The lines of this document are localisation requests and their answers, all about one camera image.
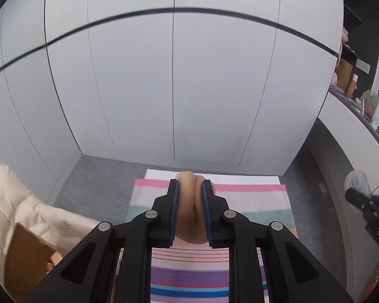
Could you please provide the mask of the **clear plastic small container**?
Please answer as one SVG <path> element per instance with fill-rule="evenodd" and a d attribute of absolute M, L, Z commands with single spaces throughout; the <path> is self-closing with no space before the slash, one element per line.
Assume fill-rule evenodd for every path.
<path fill-rule="evenodd" d="M 347 174 L 344 181 L 344 190 L 354 189 L 367 197 L 371 197 L 372 191 L 366 174 L 361 170 L 353 170 Z"/>

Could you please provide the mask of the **tan makeup sponge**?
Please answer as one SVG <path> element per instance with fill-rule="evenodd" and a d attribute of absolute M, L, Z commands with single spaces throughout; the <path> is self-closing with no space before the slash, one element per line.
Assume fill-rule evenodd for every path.
<path fill-rule="evenodd" d="M 205 178 L 190 171 L 176 175 L 179 182 L 179 208 L 176 236 L 187 243 L 207 242 L 201 187 Z"/>

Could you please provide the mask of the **brown cardboard box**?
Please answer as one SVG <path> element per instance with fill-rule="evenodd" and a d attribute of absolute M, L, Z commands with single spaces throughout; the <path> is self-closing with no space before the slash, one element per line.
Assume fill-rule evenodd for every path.
<path fill-rule="evenodd" d="M 66 251 L 17 223 L 5 259 L 5 289 L 15 302 L 26 296 L 66 255 Z"/>

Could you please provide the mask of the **striped colourful cloth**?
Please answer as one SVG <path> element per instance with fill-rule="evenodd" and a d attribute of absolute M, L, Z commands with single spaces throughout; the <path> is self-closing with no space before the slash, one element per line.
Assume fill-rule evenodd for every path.
<path fill-rule="evenodd" d="M 223 213 L 232 210 L 251 222 L 268 225 L 278 221 L 296 232 L 285 185 L 213 184 L 201 186 L 205 212 L 206 243 L 175 239 L 170 248 L 153 248 L 151 255 L 151 302 L 228 302 L 232 226 Z"/>

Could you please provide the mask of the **cream padded chair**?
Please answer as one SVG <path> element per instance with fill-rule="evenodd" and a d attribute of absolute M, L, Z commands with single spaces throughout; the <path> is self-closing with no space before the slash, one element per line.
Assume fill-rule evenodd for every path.
<path fill-rule="evenodd" d="M 99 221 L 43 203 L 9 166 L 1 164 L 0 283 L 4 282 L 5 259 L 17 224 L 67 253 Z"/>

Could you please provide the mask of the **brown box on shelf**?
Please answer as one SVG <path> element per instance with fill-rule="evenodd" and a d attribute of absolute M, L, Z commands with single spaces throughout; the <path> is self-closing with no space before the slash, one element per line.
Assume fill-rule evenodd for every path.
<path fill-rule="evenodd" d="M 340 63 L 336 68 L 336 75 L 338 77 L 336 86 L 344 92 L 347 91 L 348 84 L 350 83 L 352 70 L 352 64 L 344 59 L 340 60 Z"/>

